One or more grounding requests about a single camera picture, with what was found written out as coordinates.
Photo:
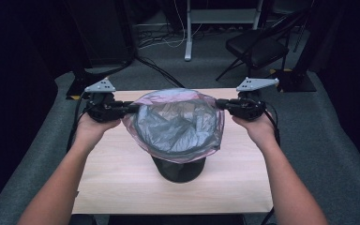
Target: transparent plastic bag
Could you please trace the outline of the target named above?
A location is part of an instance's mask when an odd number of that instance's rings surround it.
[[[159,90],[134,101],[139,112],[122,121],[151,156],[187,163],[220,149],[224,111],[215,102],[214,97],[185,88]]]

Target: person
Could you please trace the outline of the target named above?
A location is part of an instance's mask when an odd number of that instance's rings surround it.
[[[263,114],[249,122],[233,116],[232,120],[247,130],[251,140],[262,151],[278,224],[327,224],[322,209],[279,148],[268,117]],[[84,114],[78,124],[74,144],[25,208],[18,224],[68,225],[89,153],[106,130],[119,124],[119,120],[97,123],[87,113]]]

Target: table surface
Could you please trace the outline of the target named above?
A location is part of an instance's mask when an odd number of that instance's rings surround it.
[[[235,89],[196,89],[215,98],[236,98]],[[136,100],[151,91],[118,91]],[[151,156],[123,125],[108,130],[87,159],[73,214],[185,215],[268,212],[271,192],[263,155],[226,111],[221,149],[206,158],[194,180],[163,178]]]

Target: chair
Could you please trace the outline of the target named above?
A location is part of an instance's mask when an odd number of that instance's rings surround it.
[[[274,0],[271,8],[271,12],[275,15],[287,15],[302,9],[312,9],[313,5],[314,5],[314,0]],[[297,38],[296,45],[294,46],[293,49],[294,53],[296,53],[300,40],[306,29],[306,25],[308,22],[308,15],[309,13],[307,14],[305,20],[300,24],[300,29],[298,31],[299,37]]]
[[[247,76],[252,69],[260,69],[282,58],[282,70],[285,68],[286,55],[289,52],[289,36],[292,29],[305,19],[307,10],[299,10],[282,16],[271,26],[261,30],[247,30],[243,34],[228,39],[226,49],[236,59],[216,78],[218,81],[226,72],[242,64],[247,65]],[[286,38],[285,45],[279,42]]]

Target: forearm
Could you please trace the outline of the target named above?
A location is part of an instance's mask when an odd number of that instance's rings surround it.
[[[88,152],[73,146],[25,209],[19,224],[68,224]]]
[[[276,143],[262,148],[278,224],[327,224],[313,196]]]

